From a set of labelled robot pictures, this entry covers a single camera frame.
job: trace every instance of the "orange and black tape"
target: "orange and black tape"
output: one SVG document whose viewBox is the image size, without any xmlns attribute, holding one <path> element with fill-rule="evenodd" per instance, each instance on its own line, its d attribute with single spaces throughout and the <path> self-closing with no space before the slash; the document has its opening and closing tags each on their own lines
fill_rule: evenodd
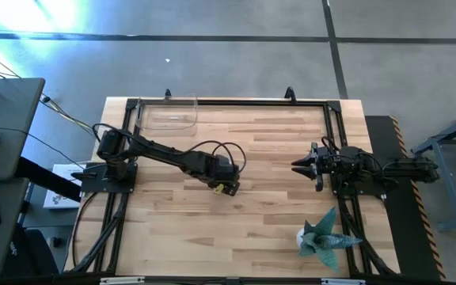
<svg viewBox="0 0 456 285">
<path fill-rule="evenodd" d="M 392 119 L 393 126 L 395 127 L 395 133 L 397 134 L 397 139 L 399 140 L 399 145 L 401 146 L 402 155 L 404 156 L 404 158 L 408 158 L 408 151 L 405 148 L 404 139 L 402 138 L 402 132 L 399 128 L 399 123 L 397 122 L 397 119 L 395 119 L 394 117 L 391 116 L 390 118 Z M 432 256 L 435 259 L 435 265 L 439 272 L 439 278 L 441 279 L 441 281 L 446 281 L 447 277 L 444 274 L 443 264 L 441 263 L 441 259 L 439 258 L 439 251 L 437 250 L 434 234 L 432 234 L 431 223 L 428 221 L 427 214 L 425 214 L 424 202 L 421 199 L 420 191 L 418 190 L 418 187 L 416 186 L 416 183 L 413 180 L 411 180 L 411 186 L 415 196 L 416 204 L 418 205 L 418 210 L 420 210 L 421 213 L 421 219 L 424 224 L 424 229 L 427 232 L 428 243 L 431 246 Z"/>
</svg>

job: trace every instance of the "wooden table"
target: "wooden table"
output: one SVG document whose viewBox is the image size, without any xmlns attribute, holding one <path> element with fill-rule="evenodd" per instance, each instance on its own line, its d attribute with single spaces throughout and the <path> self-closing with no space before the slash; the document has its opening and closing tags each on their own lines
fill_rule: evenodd
<svg viewBox="0 0 456 285">
<path fill-rule="evenodd" d="M 126 97 L 107 98 L 101 121 L 120 127 L 126 101 Z M 361 101 L 341 101 L 341 107 L 348 144 L 371 152 Z M 152 112 L 159 122 L 159 110 Z M 207 139 L 239 144 L 248 158 L 240 190 L 235 197 L 218 196 L 176 167 L 140 158 L 124 223 L 118 276 L 349 276 L 343 249 L 336 251 L 340 272 L 335 273 L 316 256 L 299 257 L 295 241 L 304 220 L 314 224 L 337 206 L 328 178 L 324 190 L 315 192 L 314 182 L 292 172 L 290 165 L 307 154 L 311 142 L 320 142 L 326 135 L 321 108 L 201 105 L 194 132 L 165 131 L 146 137 L 179 150 Z M 204 145 L 200 150 L 210 152 L 214 147 Z M 240 164 L 241 154 L 235 148 L 232 152 Z M 100 161 L 95 154 L 93 160 Z M 98 195 L 82 216 L 78 260 L 100 233 L 106 199 L 106 194 Z M 371 196 L 359 200 L 367 238 L 398 272 L 382 202 Z M 334 232 L 342 233 L 339 215 Z M 105 264 L 111 244 L 109 240 Z M 355 254 L 361 270 L 358 248 Z M 71 267 L 70 253 L 65 269 Z"/>
</svg>

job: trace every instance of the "metal stand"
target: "metal stand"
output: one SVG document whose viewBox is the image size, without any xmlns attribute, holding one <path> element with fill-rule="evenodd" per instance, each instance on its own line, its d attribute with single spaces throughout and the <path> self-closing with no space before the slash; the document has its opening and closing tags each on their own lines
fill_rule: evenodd
<svg viewBox="0 0 456 285">
<path fill-rule="evenodd" d="M 456 138 L 456 123 L 446 130 L 441 131 L 439 134 L 433 135 L 427 139 L 427 141 L 421 143 L 419 146 L 413 147 L 411 149 L 411 152 L 419 155 L 427 150 L 434 151 L 434 155 L 437 159 L 439 168 L 441 169 L 442 179 L 446 185 L 446 191 L 451 199 L 456 213 L 456 188 L 453 179 L 451 178 L 451 172 L 448 169 L 447 163 L 443 156 L 443 152 L 441 150 L 443 144 L 456 144 L 456 140 L 453 140 L 454 138 Z M 439 230 L 449 230 L 456 228 L 456 219 L 452 222 L 438 223 L 437 227 Z"/>
<path fill-rule="evenodd" d="M 73 201 L 80 202 L 80 186 L 46 170 L 26 158 L 19 159 L 15 177 L 28 178 L 34 184 L 50 189 Z"/>
</svg>

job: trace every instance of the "gray floor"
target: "gray floor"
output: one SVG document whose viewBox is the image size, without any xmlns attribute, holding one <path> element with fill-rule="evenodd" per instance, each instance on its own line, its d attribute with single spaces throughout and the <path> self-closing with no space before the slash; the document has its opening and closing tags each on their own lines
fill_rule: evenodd
<svg viewBox="0 0 456 285">
<path fill-rule="evenodd" d="M 327 36 L 321 0 L 20 1 L 0 10 L 0 31 L 93 34 Z M 330 0 L 337 36 L 456 38 L 455 0 Z M 339 44 L 350 99 L 367 115 L 399 119 L 409 147 L 456 118 L 456 44 Z M 0 60 L 88 124 L 107 96 L 339 98 L 328 43 L 0 40 Z M 93 138 L 39 107 L 32 133 L 76 161 Z M 28 141 L 25 156 L 66 162 Z M 421 185 L 432 223 L 451 217 L 441 183 Z M 435 233 L 446 277 L 456 281 L 456 230 Z"/>
</svg>

